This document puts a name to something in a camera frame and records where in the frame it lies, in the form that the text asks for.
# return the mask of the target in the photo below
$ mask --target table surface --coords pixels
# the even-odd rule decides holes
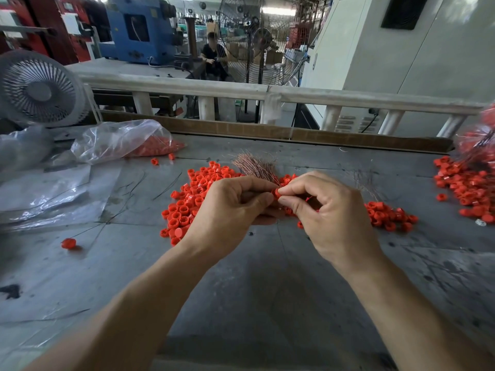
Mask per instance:
[[[279,174],[319,169],[353,185],[360,171],[389,205],[417,215],[409,234],[377,230],[382,249],[456,325],[493,350],[487,338],[495,335],[495,227],[459,216],[453,201],[435,200],[437,155],[176,137],[187,147],[175,161],[125,161],[101,223],[0,234],[0,286],[22,288],[19,299],[0,301],[1,370],[39,355],[170,248],[159,236],[160,212],[187,181],[187,169],[210,160],[230,164],[246,150],[276,157]],[[83,231],[76,237],[81,252],[60,248]],[[387,351],[371,320],[296,219],[251,231],[191,293],[153,369],[386,369]]]
[[[190,78],[191,74],[187,71],[174,68],[152,68],[145,64],[133,64],[130,62],[112,60],[107,58],[97,58],[96,60],[78,62],[77,64],[67,65],[66,68],[76,74],[82,73],[102,73],[102,74],[133,74],[148,75],[155,77],[166,77],[168,74],[174,78]],[[201,63],[195,64],[195,71],[202,70]]]

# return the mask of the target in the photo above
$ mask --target man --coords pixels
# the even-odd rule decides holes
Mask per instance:
[[[225,49],[218,44],[214,32],[209,32],[207,38],[208,44],[205,44],[201,51],[201,57],[207,63],[206,72],[225,81],[228,76]]]
[[[283,216],[275,184],[250,176],[215,182],[180,243],[77,332],[25,371],[146,370],[203,275],[230,254],[251,224]],[[493,370],[479,349],[416,289],[380,249],[361,193],[319,172],[278,190],[320,255],[347,280],[401,371]],[[297,197],[323,205],[314,211]]]

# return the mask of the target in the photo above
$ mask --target metal railing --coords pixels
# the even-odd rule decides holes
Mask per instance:
[[[136,109],[141,114],[152,115],[149,93],[198,96],[200,119],[214,119],[214,97],[260,100],[277,95],[282,103],[326,105],[321,130],[334,131],[342,107],[378,108],[388,110],[378,134],[393,135],[406,111],[442,113],[448,115],[437,137],[451,138],[468,116],[477,115],[487,104],[462,99],[438,98],[416,95],[398,95],[374,92],[339,91],[329,89],[255,85],[250,83],[218,82],[209,80],[184,80],[128,74],[88,74],[79,77],[91,88],[125,90],[133,92]],[[264,117],[261,124],[274,124]]]

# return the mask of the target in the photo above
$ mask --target white fan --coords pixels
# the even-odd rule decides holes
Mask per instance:
[[[0,55],[0,114],[22,127],[71,126],[93,110],[93,92],[57,61],[40,53],[14,50]]]

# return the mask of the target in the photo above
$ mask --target forearm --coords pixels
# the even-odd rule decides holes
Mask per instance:
[[[147,369],[190,292],[213,265],[182,244],[27,370]]]
[[[488,370],[493,357],[451,324],[388,258],[347,279],[401,371]]]

